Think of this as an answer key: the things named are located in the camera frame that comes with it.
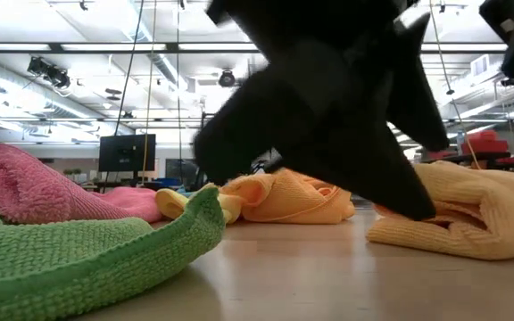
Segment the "microfiber cloth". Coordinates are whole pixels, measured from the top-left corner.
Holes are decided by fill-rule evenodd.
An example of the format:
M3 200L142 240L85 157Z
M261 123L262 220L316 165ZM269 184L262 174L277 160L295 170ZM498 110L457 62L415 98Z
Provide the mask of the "microfiber cloth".
M215 247L218 190L198 193L179 219L5 225L0 220L0 320L47 320L113 304L174 276Z
M368 231L369 241L475 259L514 258L513 172L441 161L414 168L436 218L416 222L377 206L384 218Z
M0 216L22 224L73 219L162 218L148 189L89 193L26 152L0 144Z
M354 214L351 193L290 169L239 177L220 188L226 222L337 224ZM156 194L160 211L179 216L187 198L171 190Z

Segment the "floor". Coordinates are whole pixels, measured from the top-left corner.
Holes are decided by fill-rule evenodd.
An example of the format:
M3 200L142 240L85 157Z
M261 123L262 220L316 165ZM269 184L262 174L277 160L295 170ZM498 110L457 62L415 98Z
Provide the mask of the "floor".
M178 276L80 320L514 320L514 260L367 243L374 219L229 226Z

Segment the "orange microfiber towel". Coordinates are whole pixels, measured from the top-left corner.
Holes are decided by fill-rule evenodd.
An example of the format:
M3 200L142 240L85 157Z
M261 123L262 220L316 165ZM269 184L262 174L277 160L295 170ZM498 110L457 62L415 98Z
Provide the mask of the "orange microfiber towel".
M414 168L436 218L415 222L377 206L384 218L368 231L369 241L475 259L514 258L514 173L441 161Z
M253 222L337 224L354 214L350 192L290 169L239 177L220 193L243 199L241 214Z

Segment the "black monitor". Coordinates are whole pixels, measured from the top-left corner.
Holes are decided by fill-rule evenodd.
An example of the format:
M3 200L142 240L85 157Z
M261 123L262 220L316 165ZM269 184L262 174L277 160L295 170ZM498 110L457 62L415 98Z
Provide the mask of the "black monitor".
M144 149L146 151L145 170L155 169L156 135L108 136L100 138L98 171L138 172L144 167Z

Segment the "ceiling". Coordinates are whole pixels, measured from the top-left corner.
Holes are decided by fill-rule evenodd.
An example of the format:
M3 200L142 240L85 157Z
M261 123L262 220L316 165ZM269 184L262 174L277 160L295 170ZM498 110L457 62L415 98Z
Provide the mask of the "ceiling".
M443 13L434 5L440 42L465 44L469 47L500 43L501 40L478 15L477 6L480 3L448 0ZM96 48L101 48L105 44L132 41L141 1L89 0L85 4L87 10L83 11L79 0L0 0L0 43L85 43L96 44ZM204 13L207 5L208 1L189 0L186 9L181 10L175 0L159 0L157 3L145 0L141 29L137 35L139 42L211 44L249 41L235 23L220 27L213 25ZM410 8L401 19L410 23L429 9L429 3L424 1ZM430 23L424 42L432 45L436 40L434 25ZM468 74L470 63L481 55L477 50L473 53L450 53L446 50L443 57L436 53L422 54L426 75L438 100L444 95L446 78L453 81ZM46 81L29 74L27 68L33 56L42 57L44 61L67 70L71 79L70 87L50 91L53 88ZM158 57L167 60L164 64L170 65L181 78L187 80L187 90L178 90L168 79L167 72L153 66L148 54L144 52L132 55L116 51L74 54L28 51L7 53L3 50L0 52L0 67L10 72L9 76L5 76L8 80L19 83L18 78L24 79L21 82L26 84L24 90L38 90L37 85L40 85L46 90L46 98L68 99L70 103L76 104L75 107L80 106L83 113L91 117L103 115L106 118L119 116L121 101L108 100L110 95L105 89L123 91L128 73L123 110L132 111L133 116L138 118L191 118L187 124L182 124L189 127L184 129L183 133L187 134L182 134L182 141L189 142L195 132L190 127L199 124L202 110L218 111L235 90L217 86L220 73L224 69L231 69L236 78L246 78L251 70L262 68L267 63L259 53L243 52L164 53ZM144 126L142 121L124 124L125 128L130 129ZM164 142L176 143L179 141L179 133L171 128L177 126L177 121L157 121L151 123L150 127L163 128L150 129L149 132L161 134Z

